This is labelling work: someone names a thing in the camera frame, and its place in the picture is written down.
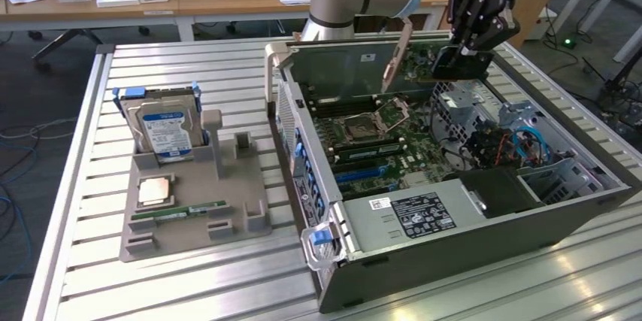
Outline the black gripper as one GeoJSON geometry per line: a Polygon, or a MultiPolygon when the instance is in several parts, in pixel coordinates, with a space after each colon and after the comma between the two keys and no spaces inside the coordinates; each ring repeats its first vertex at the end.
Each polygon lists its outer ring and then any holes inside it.
{"type": "Polygon", "coordinates": [[[462,55],[493,50],[519,33],[514,6],[515,0],[449,0],[450,43],[462,55]]]}

